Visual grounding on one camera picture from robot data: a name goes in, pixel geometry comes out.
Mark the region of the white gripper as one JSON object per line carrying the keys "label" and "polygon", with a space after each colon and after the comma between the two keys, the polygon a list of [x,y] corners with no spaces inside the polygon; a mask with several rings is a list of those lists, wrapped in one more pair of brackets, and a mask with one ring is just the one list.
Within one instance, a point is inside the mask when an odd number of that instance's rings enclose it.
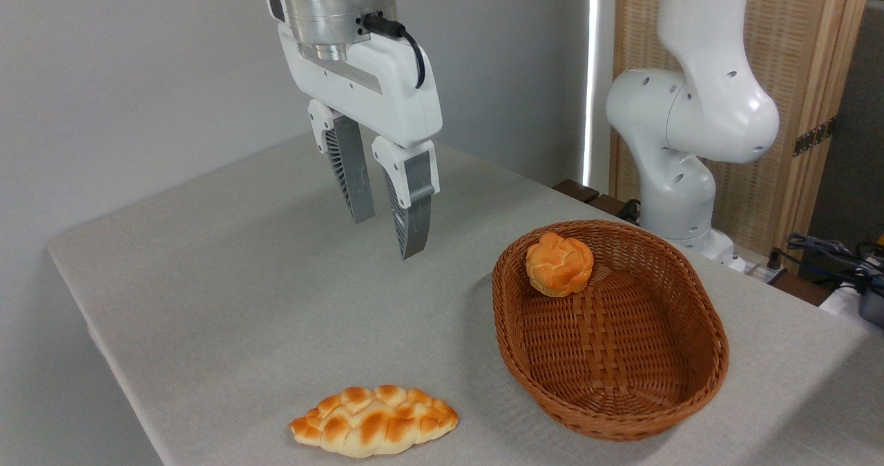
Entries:
{"label": "white gripper", "polygon": [[374,139],[372,152],[384,169],[401,258],[421,252],[432,196],[440,191],[435,146],[427,139],[443,124],[429,61],[422,88],[416,88],[416,57],[407,42],[373,35],[352,44],[346,60],[329,61],[313,57],[283,23],[278,34],[291,76],[315,99],[307,107],[315,143],[329,159],[354,223],[375,215],[363,124],[382,136]]}

